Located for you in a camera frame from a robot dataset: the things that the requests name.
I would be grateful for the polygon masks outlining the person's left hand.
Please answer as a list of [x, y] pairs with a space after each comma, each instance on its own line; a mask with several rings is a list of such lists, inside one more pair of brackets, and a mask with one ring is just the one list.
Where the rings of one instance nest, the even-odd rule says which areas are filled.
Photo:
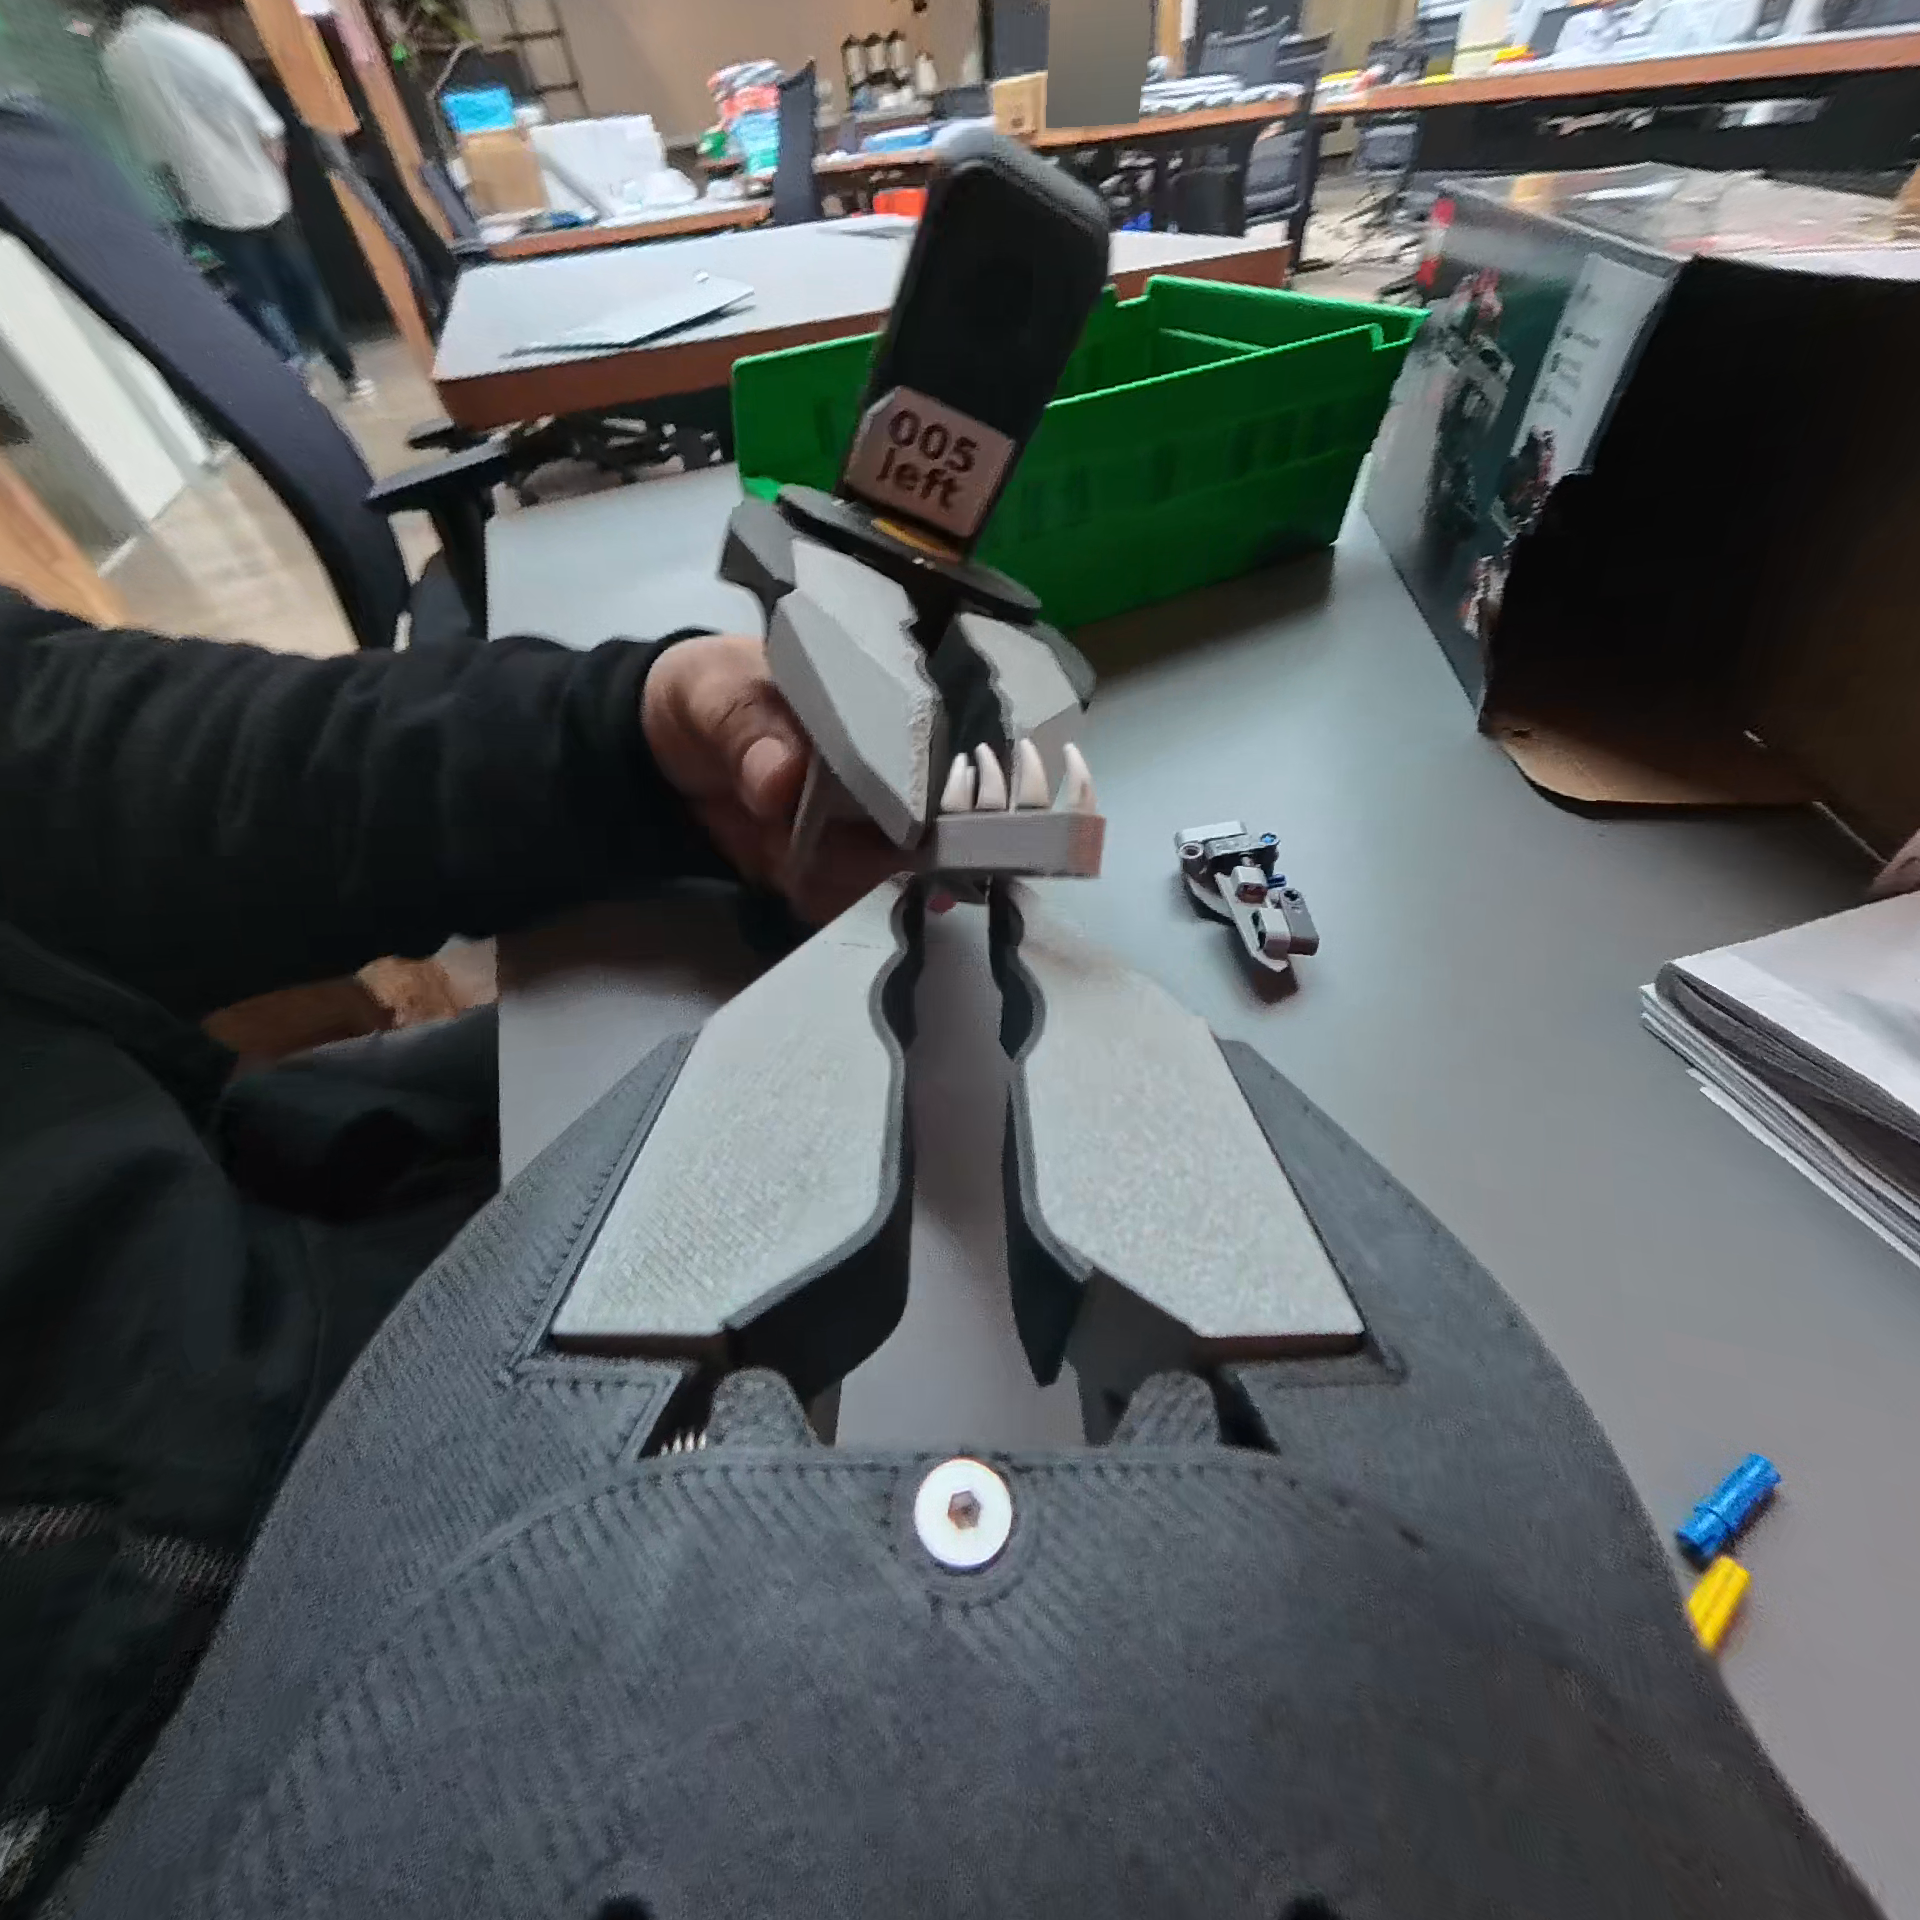
[[896, 874], [894, 847], [864, 821], [827, 824], [794, 852], [811, 743], [767, 668], [758, 637], [697, 633], [668, 643], [641, 692], [661, 780], [742, 880], [780, 895], [811, 926]]

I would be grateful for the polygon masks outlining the long wooden workbench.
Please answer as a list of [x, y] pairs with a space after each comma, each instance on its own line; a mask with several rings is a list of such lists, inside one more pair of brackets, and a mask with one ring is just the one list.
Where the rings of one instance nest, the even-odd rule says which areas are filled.
[[1431, 173], [1550, 173], [1578, 167], [1785, 169], [1887, 173], [1914, 162], [1916, 31], [1749, 40], [1656, 58], [1501, 63], [1435, 81], [1316, 86], [1282, 96], [1149, 114], [1101, 128], [1042, 128], [1034, 150], [1226, 144], [1250, 128], [1417, 117]]

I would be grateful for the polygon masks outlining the blue lego pin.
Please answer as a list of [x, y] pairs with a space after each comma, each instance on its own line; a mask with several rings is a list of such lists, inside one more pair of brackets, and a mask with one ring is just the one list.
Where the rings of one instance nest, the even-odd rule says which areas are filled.
[[1781, 1473], [1763, 1451], [1739, 1460], [1711, 1492], [1693, 1502], [1677, 1524], [1675, 1541], [1681, 1556], [1704, 1569], [1713, 1560], [1732, 1551], [1781, 1486]]

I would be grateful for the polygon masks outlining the dark grey lego subassembly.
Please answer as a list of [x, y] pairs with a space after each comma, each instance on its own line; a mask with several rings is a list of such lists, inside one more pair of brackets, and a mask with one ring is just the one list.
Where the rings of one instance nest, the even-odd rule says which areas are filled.
[[1174, 844], [1188, 900], [1233, 931], [1261, 999], [1291, 998], [1321, 936], [1276, 833], [1224, 821], [1180, 827]]

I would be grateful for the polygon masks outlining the grey paper sheet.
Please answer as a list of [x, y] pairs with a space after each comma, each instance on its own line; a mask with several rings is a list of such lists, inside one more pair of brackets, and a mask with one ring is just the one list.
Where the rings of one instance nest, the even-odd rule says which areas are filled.
[[751, 302], [754, 287], [747, 280], [693, 274], [602, 309], [590, 321], [547, 330], [542, 337], [506, 347], [506, 355], [554, 358], [630, 349], [729, 317]]

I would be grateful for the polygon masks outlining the grey lego beam assembly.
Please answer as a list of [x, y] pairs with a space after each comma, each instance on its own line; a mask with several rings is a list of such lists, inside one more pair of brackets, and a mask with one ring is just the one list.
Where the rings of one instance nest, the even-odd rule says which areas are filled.
[[1010, 761], [987, 743], [950, 758], [917, 872], [958, 893], [1001, 877], [1092, 880], [1105, 848], [1107, 816], [1080, 747], [1061, 747], [1050, 780], [1042, 751], [1023, 735]]

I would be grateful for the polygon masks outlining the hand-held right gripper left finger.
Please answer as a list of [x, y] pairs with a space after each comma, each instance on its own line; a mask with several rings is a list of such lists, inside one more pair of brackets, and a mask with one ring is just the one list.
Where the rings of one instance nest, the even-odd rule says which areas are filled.
[[836, 1391], [908, 1295], [914, 881], [815, 931], [670, 1051], [547, 1339]]

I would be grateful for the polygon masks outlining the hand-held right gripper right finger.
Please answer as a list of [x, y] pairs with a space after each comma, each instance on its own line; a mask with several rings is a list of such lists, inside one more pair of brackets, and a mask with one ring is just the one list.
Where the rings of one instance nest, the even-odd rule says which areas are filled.
[[997, 884], [1005, 1262], [1038, 1384], [1345, 1357], [1365, 1322], [1212, 1028]]

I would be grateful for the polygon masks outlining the grey table with wooden edge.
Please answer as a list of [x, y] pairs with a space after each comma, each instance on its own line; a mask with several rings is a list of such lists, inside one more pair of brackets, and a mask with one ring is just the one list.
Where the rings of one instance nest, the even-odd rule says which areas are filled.
[[[739, 358], [877, 333], [908, 248], [901, 223], [855, 216], [469, 265], [437, 340], [437, 401], [482, 433], [725, 392]], [[538, 349], [694, 277], [742, 280], [751, 298], [609, 353]]]

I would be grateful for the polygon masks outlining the person's left forearm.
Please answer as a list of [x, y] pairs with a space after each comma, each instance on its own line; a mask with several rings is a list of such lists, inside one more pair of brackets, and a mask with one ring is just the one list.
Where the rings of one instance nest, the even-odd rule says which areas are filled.
[[645, 741], [665, 643], [315, 660], [4, 590], [4, 990], [179, 1019], [721, 859]]

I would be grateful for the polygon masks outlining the lego instruction booklet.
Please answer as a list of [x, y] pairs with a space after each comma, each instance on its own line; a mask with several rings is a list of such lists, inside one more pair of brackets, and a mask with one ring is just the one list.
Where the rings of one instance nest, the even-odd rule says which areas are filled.
[[1916, 895], [1667, 960], [1644, 1026], [1708, 1100], [1916, 1262]]

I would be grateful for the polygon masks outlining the black office chair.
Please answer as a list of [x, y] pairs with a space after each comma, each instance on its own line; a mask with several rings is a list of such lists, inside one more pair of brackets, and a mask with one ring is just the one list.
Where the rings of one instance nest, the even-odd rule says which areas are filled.
[[486, 526], [514, 457], [469, 444], [374, 480], [358, 444], [134, 205], [35, 105], [3, 108], [3, 228], [261, 476], [302, 526], [358, 646], [490, 633]]

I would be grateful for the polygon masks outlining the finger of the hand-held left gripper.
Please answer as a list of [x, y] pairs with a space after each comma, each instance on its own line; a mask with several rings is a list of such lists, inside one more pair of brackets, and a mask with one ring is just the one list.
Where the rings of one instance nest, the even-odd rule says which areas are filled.
[[825, 541], [790, 545], [767, 664], [811, 741], [784, 877], [807, 881], [831, 824], [871, 821], [910, 859], [935, 813], [946, 702], [905, 588]]
[[1061, 758], [1083, 718], [1083, 660], [1061, 633], [962, 610], [941, 638], [941, 696], [953, 751], [992, 747], [1001, 758], [1031, 738]]

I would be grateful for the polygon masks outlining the cardboard lego set box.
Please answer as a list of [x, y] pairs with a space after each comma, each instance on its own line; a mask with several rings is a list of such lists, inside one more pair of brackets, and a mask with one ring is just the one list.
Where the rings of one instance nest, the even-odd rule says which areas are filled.
[[1474, 729], [1590, 810], [1916, 824], [1916, 248], [1634, 164], [1436, 188], [1362, 512]]

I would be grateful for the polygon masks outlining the green plastic bin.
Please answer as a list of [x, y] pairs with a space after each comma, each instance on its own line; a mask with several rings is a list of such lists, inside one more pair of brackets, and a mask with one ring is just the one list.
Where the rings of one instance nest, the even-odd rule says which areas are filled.
[[[1055, 628], [1331, 546], [1424, 314], [1153, 277], [1105, 293], [976, 558]], [[877, 337], [742, 358], [748, 495], [827, 490]]]

